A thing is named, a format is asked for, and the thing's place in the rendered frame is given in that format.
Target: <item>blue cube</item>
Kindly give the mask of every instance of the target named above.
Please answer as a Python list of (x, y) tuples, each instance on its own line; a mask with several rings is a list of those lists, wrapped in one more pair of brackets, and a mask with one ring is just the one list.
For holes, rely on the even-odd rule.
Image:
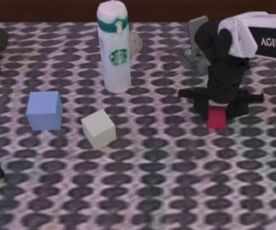
[(31, 92), (26, 116), (32, 130), (59, 130), (62, 120), (59, 92)]

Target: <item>white tumbler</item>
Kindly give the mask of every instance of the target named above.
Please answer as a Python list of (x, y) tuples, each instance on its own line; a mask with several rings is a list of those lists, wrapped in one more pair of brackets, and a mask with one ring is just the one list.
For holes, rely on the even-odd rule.
[(105, 88), (123, 93), (131, 86), (129, 27), (125, 5), (120, 1), (106, 1), (97, 10)]

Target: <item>brown wooden edge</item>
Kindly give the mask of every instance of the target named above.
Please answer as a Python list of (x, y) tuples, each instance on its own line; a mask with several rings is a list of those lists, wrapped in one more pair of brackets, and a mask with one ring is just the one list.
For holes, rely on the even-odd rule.
[[(94, 22), (102, 0), (0, 0), (0, 22)], [(276, 13), (276, 0), (123, 0), (131, 22), (223, 19), (248, 11)]]

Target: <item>table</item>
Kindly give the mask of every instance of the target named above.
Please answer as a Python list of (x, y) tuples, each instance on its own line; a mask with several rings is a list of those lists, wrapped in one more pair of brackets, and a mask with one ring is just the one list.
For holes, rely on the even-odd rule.
[[(276, 230), (276, 63), (253, 59), (243, 80), (265, 102), (207, 130), (181, 88), (186, 23), (134, 23), (143, 39), (133, 86), (103, 87), (95, 23), (1, 23), (0, 230)], [(58, 90), (60, 131), (32, 132), (28, 93)], [(117, 141), (92, 150), (80, 119), (105, 109)]]

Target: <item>red object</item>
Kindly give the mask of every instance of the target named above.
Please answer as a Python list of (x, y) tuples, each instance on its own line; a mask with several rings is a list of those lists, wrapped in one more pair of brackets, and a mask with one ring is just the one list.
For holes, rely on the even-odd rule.
[(207, 128), (223, 129), (225, 127), (226, 114), (225, 107), (209, 106)]

